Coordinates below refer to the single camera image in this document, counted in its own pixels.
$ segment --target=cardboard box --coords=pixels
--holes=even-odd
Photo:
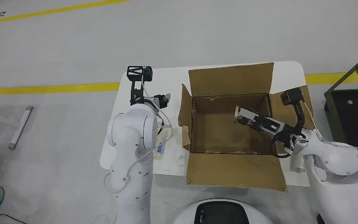
[[[187,183],[268,188],[286,191],[280,161],[273,156],[270,136],[234,124],[237,105],[246,106],[292,126],[296,115],[280,94],[270,94],[274,64],[255,64],[189,71],[191,93],[182,85],[178,116],[183,147],[190,152]],[[307,86],[301,87],[309,107]],[[306,124],[313,129],[303,106]]]

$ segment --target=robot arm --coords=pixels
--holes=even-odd
[[[336,175],[352,175],[358,171],[358,150],[343,143],[322,142],[312,130],[303,128],[304,113],[299,104],[303,100],[299,88],[287,90],[281,95],[284,105],[293,105],[298,117],[295,127],[279,122],[273,118],[262,116],[239,106],[235,110],[235,120],[249,125],[258,132],[265,132],[276,141],[284,144],[286,155],[279,158],[314,155],[315,165]]]
[[[143,95],[144,82],[151,81],[152,75],[149,66],[128,67],[127,77],[132,81],[130,110],[116,115],[108,124],[107,139],[116,148],[110,173],[112,189],[109,190],[117,205],[116,224],[150,224],[152,152],[164,123],[158,131],[157,116],[170,100],[170,94]],[[141,82],[140,89],[135,88],[135,82]]]

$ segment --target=table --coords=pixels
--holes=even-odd
[[[163,112],[167,114],[173,125],[173,137],[166,143],[163,160],[154,160],[154,173],[163,175],[185,176],[189,152],[182,148],[181,127],[178,126],[178,114],[181,105],[182,83],[190,86],[188,71],[191,69],[230,67],[248,64],[226,64],[216,66],[198,66],[181,68],[153,69],[153,81],[145,83],[149,95],[171,94],[171,100]],[[302,66],[297,62],[275,62],[272,74],[271,94],[282,92],[290,88],[306,85]],[[125,113],[130,108],[131,82],[126,73],[122,76],[120,88],[114,103],[112,116]],[[114,147],[108,144],[107,138],[103,144],[100,164],[104,169],[110,169],[116,155]],[[290,171],[290,159],[280,159],[281,167],[287,185],[309,186],[306,173],[297,174]]]

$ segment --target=cable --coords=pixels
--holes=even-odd
[[[146,91],[146,89],[145,89],[145,87],[144,87],[144,80],[143,80],[143,78],[144,78],[144,77],[142,76],[142,87],[143,87],[143,90],[144,90],[145,94],[147,95],[147,97],[149,97],[149,95],[148,95],[148,93],[147,93],[147,91]],[[133,163],[130,165],[130,167],[129,167],[128,171],[127,171],[127,175],[124,177],[124,179],[126,180],[126,181],[125,181],[125,184],[123,185],[123,187],[122,187],[121,189],[119,189],[119,190],[111,190],[111,189],[109,189],[109,188],[107,187],[106,178],[107,178],[109,175],[111,175],[111,173],[107,174],[107,175],[105,176],[104,180],[103,180],[103,183],[104,183],[104,185],[105,185],[105,188],[106,188],[110,193],[112,193],[112,194],[118,194],[119,192],[121,192],[121,191],[123,191],[123,190],[125,189],[125,187],[127,186],[128,181],[129,181],[129,171],[130,171],[130,169],[131,169],[137,162],[139,162],[139,161],[142,160],[143,158],[147,157],[150,153],[154,152],[157,148],[159,148],[160,146],[164,145],[166,142],[168,142],[168,141],[173,137],[173,126],[172,126],[172,123],[170,122],[168,116],[167,116],[163,111],[161,111],[161,109],[160,109],[156,104],[153,104],[153,105],[154,105],[154,106],[159,110],[159,112],[162,113],[162,114],[164,115],[164,117],[168,120],[169,125],[170,125],[170,128],[171,128],[171,135],[169,136],[169,138],[167,138],[165,141],[163,141],[163,142],[162,142],[161,144],[159,144],[157,147],[155,147],[154,149],[150,150],[150,151],[147,152],[144,156],[142,156],[141,158],[137,159],[135,162],[133,162]]]
[[[278,132],[277,134],[275,134],[275,135],[273,136],[273,138],[272,138],[272,140],[271,140],[271,144],[270,144],[271,149],[272,149],[272,146],[274,145],[274,143],[279,139],[279,136],[280,136],[281,134],[282,134],[282,132]],[[291,156],[291,154],[287,153],[287,154],[281,155],[281,154],[278,154],[278,153],[277,153],[277,154],[274,153],[274,156],[277,157],[277,158],[288,158],[288,157]]]
[[[323,138],[323,136],[322,136],[321,133],[319,132],[318,127],[317,127],[317,124],[316,124],[316,122],[315,122],[315,120],[314,120],[314,113],[313,113],[313,111],[311,112],[311,110],[308,108],[306,102],[303,102],[303,104],[304,104],[305,107],[307,108],[308,113],[309,113],[309,116],[310,116],[311,119],[312,119],[312,122],[313,122],[313,125],[314,125],[314,128],[315,128],[315,134],[317,135],[318,139],[319,139],[321,142],[323,141],[323,142],[325,142],[325,143],[327,143],[327,144],[331,144],[331,145],[336,146],[336,147],[358,149],[358,147],[354,147],[354,146],[343,146],[343,145],[335,144],[335,143],[329,142],[329,141],[327,141],[325,138]]]
[[[0,214],[0,216],[6,216],[6,217],[8,217],[8,218],[10,218],[10,219],[12,219],[12,220],[15,220],[16,222],[19,222],[19,223],[22,223],[22,224],[26,224],[26,222],[21,222],[20,220],[17,220],[17,219],[15,219],[14,217],[9,216],[8,214]]]

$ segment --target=gray floor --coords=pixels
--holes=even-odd
[[[327,88],[309,87],[319,127],[330,139],[323,114]],[[1,213],[33,224],[88,224],[101,213],[114,221],[112,196],[102,184],[108,171],[99,158],[115,97],[116,92],[0,95],[0,114],[8,118],[19,119],[26,106],[34,106],[15,151],[7,149],[13,130],[0,127],[0,185],[6,190]],[[247,202],[274,223],[315,223],[309,189],[288,189],[187,186],[184,177],[155,175],[152,223],[171,223],[183,207],[213,197]],[[14,222],[0,217],[0,223]]]

